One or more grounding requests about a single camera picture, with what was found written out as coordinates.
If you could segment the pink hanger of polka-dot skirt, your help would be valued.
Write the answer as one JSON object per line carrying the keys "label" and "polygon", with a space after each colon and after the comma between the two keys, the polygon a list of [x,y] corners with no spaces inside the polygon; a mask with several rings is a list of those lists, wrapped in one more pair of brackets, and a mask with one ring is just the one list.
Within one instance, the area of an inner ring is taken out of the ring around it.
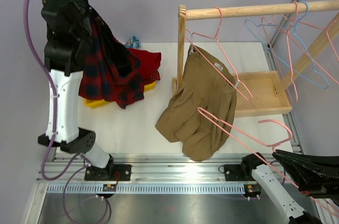
{"label": "pink hanger of polka-dot skirt", "polygon": [[[336,58],[338,58],[338,53],[333,45],[333,40],[338,36],[338,15],[336,15],[326,27],[321,28],[321,33],[309,47],[306,47],[301,38],[295,34],[295,29],[296,27],[292,26],[289,31],[285,32],[287,36],[287,49],[289,56],[288,67],[290,68],[290,71],[280,80],[278,85],[275,87],[275,91],[280,93],[285,91],[290,85],[294,86],[296,78],[300,77],[302,72],[309,66],[313,67],[314,73],[320,76],[327,75],[336,84],[338,84],[338,81],[315,60],[315,58],[318,57],[328,46],[331,47],[333,54]],[[302,56],[295,64],[292,63],[290,50],[291,42],[293,42],[302,51]]]}

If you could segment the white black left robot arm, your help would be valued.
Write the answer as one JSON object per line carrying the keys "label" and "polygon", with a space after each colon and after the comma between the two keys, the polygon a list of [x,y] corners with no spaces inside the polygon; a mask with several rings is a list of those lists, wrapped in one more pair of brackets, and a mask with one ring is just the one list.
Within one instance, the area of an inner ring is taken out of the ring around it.
{"label": "white black left robot arm", "polygon": [[38,144],[82,156],[90,163],[87,171],[94,180],[109,180],[115,173],[113,157],[95,142],[95,132],[80,128],[77,121],[78,93],[92,44],[88,0],[42,3],[47,23],[44,65],[51,83],[48,126]]}

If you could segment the blue floral skirt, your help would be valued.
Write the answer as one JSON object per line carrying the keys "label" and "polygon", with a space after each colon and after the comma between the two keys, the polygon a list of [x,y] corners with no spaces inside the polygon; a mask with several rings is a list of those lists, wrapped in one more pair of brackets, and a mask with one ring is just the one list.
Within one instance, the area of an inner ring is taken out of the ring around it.
{"label": "blue floral skirt", "polygon": [[141,49],[141,42],[140,40],[133,35],[129,40],[127,40],[124,44],[123,44],[126,48],[132,48],[132,49],[137,49],[140,50]]}

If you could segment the red plaid skirt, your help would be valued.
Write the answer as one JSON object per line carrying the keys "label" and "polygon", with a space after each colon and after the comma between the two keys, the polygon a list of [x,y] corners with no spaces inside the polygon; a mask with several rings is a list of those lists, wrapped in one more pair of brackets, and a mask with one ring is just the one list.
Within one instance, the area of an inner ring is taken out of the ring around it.
{"label": "red plaid skirt", "polygon": [[85,59],[79,96],[88,100],[102,100],[104,83],[127,85],[132,79],[142,77],[140,60],[112,34],[107,23],[95,9],[89,16],[92,44]]}

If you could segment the pink hanger of plaid skirt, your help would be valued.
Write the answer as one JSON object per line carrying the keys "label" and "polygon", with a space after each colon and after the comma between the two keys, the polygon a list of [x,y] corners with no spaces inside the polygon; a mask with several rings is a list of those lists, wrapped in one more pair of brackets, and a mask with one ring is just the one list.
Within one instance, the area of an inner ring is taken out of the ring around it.
{"label": "pink hanger of plaid skirt", "polygon": [[245,135],[246,137],[248,137],[248,138],[250,138],[250,139],[256,141],[258,144],[261,144],[261,145],[263,145],[263,146],[265,146],[265,147],[271,148],[272,151],[273,151],[274,153],[276,152],[276,147],[277,147],[277,146],[280,146],[280,145],[282,145],[282,144],[285,143],[285,142],[290,142],[291,139],[292,139],[293,134],[292,134],[290,128],[288,128],[285,124],[283,124],[282,122],[279,122],[279,121],[277,121],[277,120],[274,120],[274,119],[265,119],[265,120],[259,120],[259,121],[258,121],[258,123],[267,123],[267,122],[276,123],[276,124],[280,125],[281,127],[283,127],[283,128],[287,131],[287,133],[288,133],[288,138],[283,139],[283,140],[281,140],[281,141],[278,141],[278,142],[276,142],[276,143],[274,143],[274,144],[268,145],[268,144],[266,144],[266,143],[260,141],[259,139],[255,138],[255,137],[253,137],[253,136],[251,136],[251,135],[249,135],[249,134],[247,134],[247,133],[244,132],[243,130],[240,130],[239,128],[233,126],[232,124],[230,124],[230,123],[228,123],[228,122],[226,122],[226,121],[224,121],[224,120],[222,120],[222,119],[219,119],[218,117],[214,116],[212,113],[208,112],[207,110],[205,110],[205,109],[203,109],[203,108],[201,108],[201,107],[198,107],[197,110],[198,110],[198,112],[199,112],[202,116],[204,116],[204,117],[205,117],[207,120],[209,120],[212,124],[214,124],[216,127],[218,127],[219,129],[221,129],[222,132],[226,133],[226,134],[229,135],[231,138],[235,139],[239,144],[241,144],[243,147],[245,147],[247,150],[249,150],[251,153],[253,153],[256,157],[258,157],[260,160],[262,160],[265,164],[267,164],[269,167],[271,167],[271,168],[272,168],[274,171],[276,171],[280,176],[282,176],[282,177],[285,178],[287,181],[289,181],[294,187],[299,188],[299,186],[298,186],[295,182],[293,182],[291,178],[288,178],[286,175],[283,175],[280,171],[278,171],[275,167],[273,167],[272,164],[269,164],[266,160],[264,160],[263,157],[260,157],[260,156],[259,156],[257,153],[255,153],[252,149],[250,149],[247,145],[245,145],[241,140],[239,140],[238,138],[236,138],[235,136],[233,136],[230,132],[228,132],[227,130],[225,130],[225,129],[223,128],[223,126],[220,126],[220,125],[218,124],[218,122],[221,122],[221,123],[223,123],[223,124],[229,126],[230,128],[232,128],[232,129],[234,129],[234,130],[240,132],[241,134]]}

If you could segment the plain red skirt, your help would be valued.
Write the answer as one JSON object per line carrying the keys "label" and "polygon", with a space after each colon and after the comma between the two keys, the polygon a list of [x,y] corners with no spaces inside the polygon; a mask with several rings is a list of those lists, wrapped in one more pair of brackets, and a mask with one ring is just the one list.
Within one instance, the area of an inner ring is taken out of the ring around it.
{"label": "plain red skirt", "polygon": [[139,50],[134,48],[128,48],[128,50],[141,62],[139,73],[142,79],[148,78],[155,70],[160,67],[162,58],[162,54],[160,52],[149,52],[147,50]]}

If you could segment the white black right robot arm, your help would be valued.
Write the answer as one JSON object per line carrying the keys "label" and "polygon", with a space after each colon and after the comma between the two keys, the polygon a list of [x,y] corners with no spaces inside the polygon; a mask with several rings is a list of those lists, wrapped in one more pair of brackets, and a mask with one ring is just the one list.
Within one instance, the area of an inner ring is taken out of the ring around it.
{"label": "white black right robot arm", "polygon": [[[273,158],[296,183],[298,191],[313,200],[330,199],[338,205],[338,157],[311,156],[276,150]],[[285,223],[321,223],[301,207],[273,174],[275,168],[260,153],[242,158],[240,173],[254,179],[285,218]]]}

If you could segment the dark red polka-dot skirt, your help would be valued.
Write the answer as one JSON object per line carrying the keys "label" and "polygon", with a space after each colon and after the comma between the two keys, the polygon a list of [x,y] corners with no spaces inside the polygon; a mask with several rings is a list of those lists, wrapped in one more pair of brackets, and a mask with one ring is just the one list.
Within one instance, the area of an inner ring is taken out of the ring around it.
{"label": "dark red polka-dot skirt", "polygon": [[149,84],[152,84],[153,82],[157,82],[157,81],[160,81],[160,73],[156,69],[144,80],[144,85],[149,85]]}

